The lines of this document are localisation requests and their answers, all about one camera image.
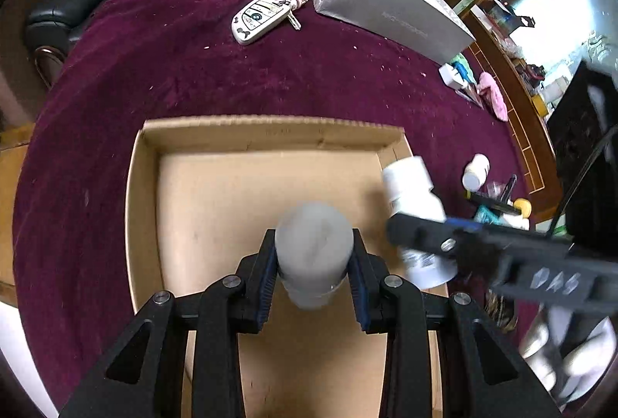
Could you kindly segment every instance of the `keychain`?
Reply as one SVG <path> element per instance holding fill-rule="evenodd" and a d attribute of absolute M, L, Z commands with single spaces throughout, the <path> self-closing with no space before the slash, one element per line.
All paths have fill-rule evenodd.
<path fill-rule="evenodd" d="M 292 13 L 307 0 L 253 0 L 234 16 L 232 34 L 241 46 L 247 46 L 287 18 L 295 30 L 301 29 Z"/>

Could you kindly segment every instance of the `gray gift box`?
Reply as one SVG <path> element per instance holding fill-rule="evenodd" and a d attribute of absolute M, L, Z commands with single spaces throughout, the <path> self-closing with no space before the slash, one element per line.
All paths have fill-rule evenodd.
<path fill-rule="evenodd" d="M 444 0 L 313 0 L 316 12 L 448 63 L 474 37 Z"/>

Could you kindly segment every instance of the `white car key fob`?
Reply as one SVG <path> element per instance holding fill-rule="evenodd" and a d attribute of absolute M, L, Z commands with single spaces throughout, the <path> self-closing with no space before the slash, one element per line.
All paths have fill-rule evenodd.
<path fill-rule="evenodd" d="M 241 46 L 246 46 L 277 26 L 290 11 L 290 6 L 279 0 L 253 0 L 234 16 L 232 34 Z"/>

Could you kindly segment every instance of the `pink object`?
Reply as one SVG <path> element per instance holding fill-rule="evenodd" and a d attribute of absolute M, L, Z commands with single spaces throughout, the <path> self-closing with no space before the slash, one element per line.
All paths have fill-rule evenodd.
<path fill-rule="evenodd" d="M 500 88 L 492 75 L 486 72 L 481 73 L 478 79 L 477 90 L 478 93 L 483 96 L 487 104 L 491 106 L 496 118 L 503 122 L 508 122 L 509 117 L 506 112 L 506 105 L 504 104 L 502 92 L 500 92 Z"/>

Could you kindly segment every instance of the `yellow cap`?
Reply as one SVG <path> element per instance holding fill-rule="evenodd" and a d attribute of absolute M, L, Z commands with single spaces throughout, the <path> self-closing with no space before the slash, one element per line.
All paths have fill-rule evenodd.
<path fill-rule="evenodd" d="M 529 200 L 517 199 L 513 202 L 513 207 L 517 207 L 524 218 L 529 218 L 530 214 L 532 214 L 532 204 Z"/>

